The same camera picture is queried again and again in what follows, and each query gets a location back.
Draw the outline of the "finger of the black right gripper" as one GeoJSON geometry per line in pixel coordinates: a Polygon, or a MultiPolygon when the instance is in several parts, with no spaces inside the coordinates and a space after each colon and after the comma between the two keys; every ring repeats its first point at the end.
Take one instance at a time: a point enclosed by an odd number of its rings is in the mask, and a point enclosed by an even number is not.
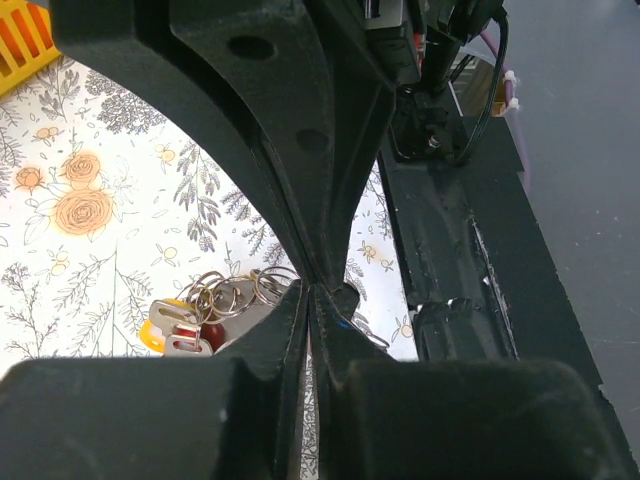
{"type": "Polygon", "coordinates": [[[346,1],[174,1],[172,33],[207,65],[191,136],[270,224],[298,272],[338,289],[351,222],[394,107],[346,1]]]}
{"type": "Polygon", "coordinates": [[[202,147],[270,224],[301,277],[311,276],[261,129],[231,86],[174,36],[167,1],[52,1],[65,55],[117,82],[202,147]]]}

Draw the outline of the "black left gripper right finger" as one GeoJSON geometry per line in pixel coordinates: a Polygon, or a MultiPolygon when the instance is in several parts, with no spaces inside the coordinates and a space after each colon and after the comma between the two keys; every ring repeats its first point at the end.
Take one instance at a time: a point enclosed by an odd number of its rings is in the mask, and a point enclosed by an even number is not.
{"type": "Polygon", "coordinates": [[[323,479],[629,479],[594,395],[547,360],[402,362],[308,292],[323,479]]]}

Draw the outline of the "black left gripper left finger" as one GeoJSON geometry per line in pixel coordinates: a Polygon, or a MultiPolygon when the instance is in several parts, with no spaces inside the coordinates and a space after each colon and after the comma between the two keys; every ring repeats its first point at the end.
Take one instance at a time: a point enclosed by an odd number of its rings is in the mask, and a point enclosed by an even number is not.
{"type": "Polygon", "coordinates": [[[5,479],[295,479],[308,288],[218,354],[52,358],[1,383],[5,479]]]}

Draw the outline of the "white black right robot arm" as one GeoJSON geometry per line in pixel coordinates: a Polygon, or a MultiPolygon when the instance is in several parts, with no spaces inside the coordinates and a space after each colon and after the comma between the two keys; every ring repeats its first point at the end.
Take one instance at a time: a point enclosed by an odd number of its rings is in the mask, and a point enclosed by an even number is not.
{"type": "Polygon", "coordinates": [[[202,147],[310,284],[343,280],[352,217],[403,87],[439,96],[499,1],[51,1],[55,46],[202,147]]]}

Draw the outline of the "steel disc with keyrings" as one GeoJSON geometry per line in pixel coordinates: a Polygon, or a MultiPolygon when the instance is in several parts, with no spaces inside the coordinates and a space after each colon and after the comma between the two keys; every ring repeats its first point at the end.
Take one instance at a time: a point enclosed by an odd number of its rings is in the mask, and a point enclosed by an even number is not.
{"type": "Polygon", "coordinates": [[[188,305],[198,325],[223,325],[230,320],[239,325],[239,318],[258,313],[261,320],[283,297],[299,275],[284,266],[251,269],[247,274],[224,276],[211,271],[194,280],[181,301],[188,305]]]}

